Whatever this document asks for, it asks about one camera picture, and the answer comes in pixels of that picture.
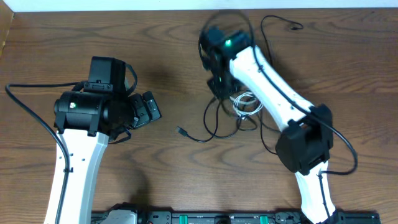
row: wooden table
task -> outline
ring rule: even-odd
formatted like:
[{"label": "wooden table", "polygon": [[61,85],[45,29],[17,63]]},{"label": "wooden table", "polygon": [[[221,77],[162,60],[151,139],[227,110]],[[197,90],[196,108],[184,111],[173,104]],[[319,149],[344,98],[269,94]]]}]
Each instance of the wooden table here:
[{"label": "wooden table", "polygon": [[[259,131],[229,140],[195,143],[208,134],[203,110],[212,97],[211,77],[197,52],[199,31],[213,11],[17,13],[4,55],[1,85],[66,83],[88,78],[91,57],[131,63],[137,92],[151,90],[163,118],[109,146],[99,169],[93,209],[132,202],[175,210],[275,210],[300,208],[295,177],[267,153]],[[383,223],[398,222],[398,10],[295,9],[245,11],[256,28],[275,14],[304,30],[270,19],[266,32],[275,67],[314,104],[325,103],[334,125],[359,154],[358,171],[331,176],[334,204],[344,210],[376,210]],[[225,19],[244,28],[238,19]],[[67,88],[13,89],[46,122]],[[42,223],[50,196],[55,142],[1,92],[0,223]],[[215,105],[209,124],[214,127]],[[220,115],[220,134],[234,122]],[[267,122],[273,125],[269,116]],[[270,145],[278,135],[265,131]],[[330,169],[347,170],[352,158],[335,139]]]}]

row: wall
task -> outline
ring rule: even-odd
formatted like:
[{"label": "wall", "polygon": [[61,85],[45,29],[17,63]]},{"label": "wall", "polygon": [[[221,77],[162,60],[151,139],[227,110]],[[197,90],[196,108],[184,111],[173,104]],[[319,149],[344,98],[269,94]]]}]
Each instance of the wall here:
[{"label": "wall", "polygon": [[398,7],[398,0],[5,0],[14,12]]},{"label": "wall", "polygon": [[3,0],[0,0],[0,56],[6,44],[13,16],[14,13],[7,7]]}]

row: white background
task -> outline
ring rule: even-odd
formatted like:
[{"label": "white background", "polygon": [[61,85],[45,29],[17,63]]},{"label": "white background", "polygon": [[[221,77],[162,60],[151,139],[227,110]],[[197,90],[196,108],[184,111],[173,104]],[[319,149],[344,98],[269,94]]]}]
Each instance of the white background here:
[{"label": "white background", "polygon": [[14,12],[398,7],[398,0],[4,0]]}]

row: green led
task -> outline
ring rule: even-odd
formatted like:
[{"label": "green led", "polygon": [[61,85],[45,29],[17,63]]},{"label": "green led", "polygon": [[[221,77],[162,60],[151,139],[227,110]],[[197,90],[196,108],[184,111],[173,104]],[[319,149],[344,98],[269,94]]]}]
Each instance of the green led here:
[{"label": "green led", "polygon": [[226,40],[225,41],[225,46],[229,47],[232,45],[232,41],[231,40]]}]

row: bundle of cables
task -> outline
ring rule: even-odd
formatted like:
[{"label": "bundle of cables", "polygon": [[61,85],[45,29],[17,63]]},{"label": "bundle of cables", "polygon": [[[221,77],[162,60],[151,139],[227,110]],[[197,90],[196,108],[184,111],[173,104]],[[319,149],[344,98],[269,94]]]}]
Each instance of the bundle of cables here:
[{"label": "bundle of cables", "polygon": [[[270,83],[270,84],[271,84],[271,85],[272,85],[272,86],[273,86],[273,87],[274,87],[274,88],[275,88],[275,89],[276,89],[276,90],[277,90],[277,91],[278,91],[278,92],[279,92],[279,93],[280,93],[280,94],[281,94],[281,95],[294,107],[294,108],[298,109],[300,112],[302,112],[303,114],[305,114],[308,118],[310,118],[310,119],[314,120],[315,122],[317,122],[318,124],[320,124],[320,125],[322,125],[322,126],[328,128],[328,129],[331,130],[335,135],[337,135],[337,136],[347,145],[348,149],[351,151],[351,153],[352,153],[352,155],[353,155],[354,166],[353,166],[350,170],[344,171],[344,172],[341,172],[341,171],[332,171],[332,170],[320,170],[319,173],[318,173],[319,182],[320,182],[320,189],[321,189],[322,199],[323,199],[323,205],[324,205],[324,207],[325,207],[326,214],[327,214],[327,217],[328,217],[328,219],[325,221],[325,223],[328,223],[329,220],[330,220],[330,213],[329,213],[329,209],[327,208],[327,205],[326,205],[325,192],[324,192],[323,184],[322,184],[322,178],[323,178],[322,175],[323,175],[323,174],[333,174],[333,175],[350,175],[350,174],[352,174],[353,172],[356,171],[356,169],[357,169],[357,167],[358,167],[358,155],[357,155],[356,151],[354,150],[354,147],[351,145],[351,143],[350,143],[339,131],[337,131],[334,127],[328,125],[326,122],[324,122],[324,121],[323,121],[321,118],[319,118],[318,116],[316,116],[316,115],[314,115],[314,114],[312,114],[312,113],[309,113],[308,111],[306,111],[306,110],[304,110],[303,108],[301,108],[298,104],[296,104],[296,102],[295,102],[294,100],[290,99],[290,98],[289,98],[289,97],[288,97],[288,96],[287,96],[287,95],[286,95],[286,94],[285,94],[285,93],[272,81],[272,79],[267,75],[267,73],[264,71],[263,67],[261,66],[261,64],[260,64],[260,62],[259,62],[259,60],[258,60],[257,53],[256,53],[256,51],[255,51],[256,43],[255,43],[255,41],[254,41],[254,30],[253,30],[253,28],[252,28],[252,25],[251,25],[251,23],[250,23],[249,18],[248,18],[246,15],[244,15],[244,14],[243,14],[242,12],[240,12],[240,11],[220,11],[219,13],[216,13],[215,15],[213,15],[212,17],[210,17],[210,18],[207,20],[207,22],[206,22],[206,24],[203,26],[201,32],[203,33],[204,30],[207,29],[207,27],[209,26],[209,24],[210,24],[211,21],[213,21],[213,20],[215,20],[216,18],[218,18],[218,17],[220,17],[220,16],[222,16],[222,15],[225,15],[225,14],[235,14],[235,15],[239,16],[240,18],[242,18],[242,19],[246,22],[246,24],[248,25],[249,30],[250,30],[251,47],[252,47],[252,49],[253,49],[253,56],[254,56],[254,59],[255,59],[255,61],[256,61],[257,66],[259,67],[259,71],[267,78],[268,82],[269,82],[269,83]],[[262,18],[262,21],[261,21],[261,33],[262,33],[262,36],[264,37],[264,41],[265,41],[266,47],[267,47],[268,62],[270,63],[270,65],[271,65],[272,67],[274,67],[273,60],[272,60],[272,55],[271,55],[271,49],[270,49],[270,47],[269,47],[269,43],[268,43],[268,40],[267,40],[266,35],[265,35],[265,33],[264,33],[264,29],[263,29],[263,23],[264,23],[264,21],[265,21],[266,19],[268,19],[268,18],[276,18],[276,19],[279,19],[279,20],[282,20],[282,21],[284,21],[284,22],[289,23],[289,24],[291,25],[290,30],[302,30],[302,29],[304,28],[304,26],[303,26],[301,23],[299,23],[299,22],[294,22],[294,21],[285,19],[285,18],[280,17],[280,16],[275,16],[275,15],[268,15],[268,16],[265,16],[265,17]],[[260,123],[261,123],[261,125],[260,125],[260,127],[261,127],[261,128],[260,128],[261,141],[262,141],[264,147],[265,147],[270,153],[276,155],[275,152],[272,152],[272,151],[269,150],[269,148],[268,148],[267,145],[265,144],[264,139],[263,139],[263,136],[262,136],[262,127],[263,127],[263,126],[267,127],[267,126],[262,122],[262,105],[259,104],[259,106],[258,106],[255,110],[250,111],[250,112],[247,112],[247,111],[244,111],[244,110],[241,111],[241,110],[238,109],[240,104],[242,104],[242,103],[245,104],[245,103],[250,103],[250,102],[251,102],[251,101],[241,102],[241,99],[242,99],[243,97],[252,97],[252,98],[254,98],[255,96],[254,96],[252,93],[250,93],[250,92],[248,91],[248,92],[245,92],[245,93],[242,94],[242,95],[237,96],[236,98],[231,98],[231,100],[233,100],[234,110],[235,110],[236,114],[239,115],[238,119],[242,120],[242,119],[245,119],[245,118],[249,118],[250,115],[257,114],[257,115],[259,116],[259,120],[260,120]],[[212,102],[214,102],[214,101],[215,101],[215,98],[213,98],[213,99],[210,101],[209,105],[210,105]],[[208,141],[210,141],[210,140],[213,139],[213,138],[219,137],[219,136],[216,135],[216,132],[217,132],[217,129],[218,129],[218,109],[220,108],[220,105],[222,105],[222,104],[223,104],[223,102],[219,102],[219,105],[218,105],[218,107],[217,107],[217,111],[216,111],[216,128],[215,128],[215,131],[214,131],[213,133],[206,127],[205,118],[206,118],[206,111],[207,111],[209,105],[206,107],[205,115],[204,115],[203,120],[204,120],[204,124],[205,124],[205,127],[206,127],[207,131],[211,134],[211,137],[210,137],[209,139],[206,139],[206,140],[198,140],[198,139],[195,139],[195,138],[189,136],[188,133],[187,133],[185,130],[183,130],[182,128],[180,128],[180,127],[177,128],[177,131],[178,131],[180,134],[182,134],[183,136],[186,136],[186,137],[188,137],[188,138],[190,138],[190,139],[192,139],[192,140],[194,140],[194,141],[197,141],[197,142],[208,142]]]}]

